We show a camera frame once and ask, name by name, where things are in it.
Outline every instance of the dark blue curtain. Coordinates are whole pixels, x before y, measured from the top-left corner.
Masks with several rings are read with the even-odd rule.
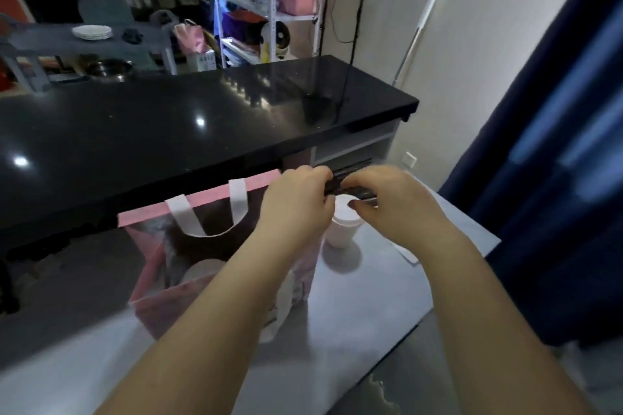
[[[623,0],[568,0],[440,194],[542,341],[623,332]]]

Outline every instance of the cup lid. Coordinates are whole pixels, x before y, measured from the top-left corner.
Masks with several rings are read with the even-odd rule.
[[[341,194],[335,198],[333,219],[344,226],[355,226],[363,223],[363,219],[348,206],[351,200],[358,200],[354,195]]]

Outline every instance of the glossy black surface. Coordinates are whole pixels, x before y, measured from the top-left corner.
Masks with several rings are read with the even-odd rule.
[[[0,99],[0,247],[272,167],[416,107],[332,56]]]

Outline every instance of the wall outlet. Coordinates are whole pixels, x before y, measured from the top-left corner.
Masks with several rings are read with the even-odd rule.
[[[405,152],[402,156],[401,163],[404,164],[409,169],[413,169],[413,166],[416,165],[417,158],[409,153],[409,151]]]

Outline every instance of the metal basin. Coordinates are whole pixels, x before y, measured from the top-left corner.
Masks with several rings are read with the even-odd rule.
[[[134,72],[132,63],[122,59],[102,59],[87,66],[87,75],[98,82],[125,82]]]

